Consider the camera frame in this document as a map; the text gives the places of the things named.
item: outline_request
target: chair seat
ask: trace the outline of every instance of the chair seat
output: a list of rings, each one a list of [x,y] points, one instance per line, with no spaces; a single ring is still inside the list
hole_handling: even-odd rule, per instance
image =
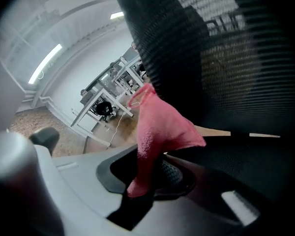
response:
[[[295,163],[295,148],[281,138],[205,137],[206,147],[168,154],[223,171],[276,201],[283,194]]]

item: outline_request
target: pink cloth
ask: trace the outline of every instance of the pink cloth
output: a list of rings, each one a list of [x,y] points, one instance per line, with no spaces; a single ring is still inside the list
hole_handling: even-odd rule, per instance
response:
[[[153,165],[160,153],[180,148],[206,145],[192,122],[173,106],[161,100],[151,84],[145,84],[130,99],[128,107],[139,94],[142,97],[137,127],[138,173],[127,189],[129,197],[142,196],[149,191]]]

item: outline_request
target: fluorescent light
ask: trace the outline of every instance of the fluorescent light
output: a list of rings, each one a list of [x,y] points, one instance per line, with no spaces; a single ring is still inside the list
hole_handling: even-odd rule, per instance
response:
[[[110,16],[110,19],[114,19],[114,18],[118,18],[118,17],[122,17],[123,16],[123,12],[117,12],[117,13],[114,13]]]
[[[107,76],[108,76],[108,73],[106,73],[106,74],[104,75],[104,77],[101,78],[101,80],[105,79]]]
[[[45,65],[47,65],[47,63],[53,58],[53,56],[55,56],[56,53],[60,51],[61,49],[62,49],[62,46],[58,44],[54,49],[51,50],[51,52],[43,59],[43,61],[36,68],[35,72],[33,73],[33,75],[31,76],[29,80],[29,84],[34,84],[36,78],[38,77],[40,72],[43,70]]]

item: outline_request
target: cable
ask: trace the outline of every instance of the cable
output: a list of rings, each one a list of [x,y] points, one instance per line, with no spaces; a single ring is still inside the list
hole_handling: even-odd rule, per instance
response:
[[[41,72],[43,73],[43,76],[42,76],[41,78],[38,78],[38,77],[37,77],[39,80],[41,80],[42,78],[44,78],[44,72],[43,72],[43,71],[41,71]]]
[[[135,102],[135,103],[132,103],[132,104],[131,104],[131,106],[132,106],[132,105],[134,105],[134,104],[137,104],[137,103],[140,103],[140,102],[139,102],[139,101],[137,101],[137,102]]]
[[[117,125],[117,127],[116,127],[116,132],[113,134],[113,137],[112,137],[112,139],[110,140],[109,143],[112,143],[113,138],[114,138],[115,135],[117,134],[117,130],[118,130],[119,124],[120,124],[120,122],[121,122],[122,117],[123,117],[125,114],[126,114],[126,112],[123,112],[123,114],[122,114],[122,116],[121,116],[121,118],[120,118],[120,120],[119,120],[119,122],[118,122],[118,125]]]

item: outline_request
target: desk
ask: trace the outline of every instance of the desk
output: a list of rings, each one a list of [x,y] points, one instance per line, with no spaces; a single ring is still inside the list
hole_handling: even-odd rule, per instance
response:
[[[112,102],[114,102],[118,107],[120,107],[122,110],[124,110],[126,112],[126,114],[128,114],[130,117],[133,117],[133,114],[127,110],[123,105],[121,105],[113,96],[111,96],[104,88],[102,88],[101,90],[99,90],[96,94],[94,94],[92,96],[92,98],[87,102],[87,104],[84,105],[84,107],[82,108],[82,110],[79,112],[79,114],[76,116],[76,118],[74,119],[74,121],[71,124],[71,127],[76,127],[77,129],[79,129],[82,133],[86,134],[87,136],[89,136],[90,138],[92,138],[93,140],[100,142],[106,146],[110,146],[110,143],[96,137],[93,135],[92,132],[82,128],[79,123],[82,120],[82,118],[88,113],[88,111],[90,110],[90,108],[92,107],[92,105],[96,102],[96,100],[98,100],[98,98],[104,95],[106,97],[108,97],[109,99],[112,100]]]
[[[123,73],[128,72],[130,76],[138,83],[139,86],[143,87],[143,80],[140,76],[136,74],[136,72],[132,69],[132,66],[134,66],[141,57],[138,55],[133,60],[131,60],[129,63],[127,63],[113,78],[112,82],[114,82],[116,79],[118,79]]]

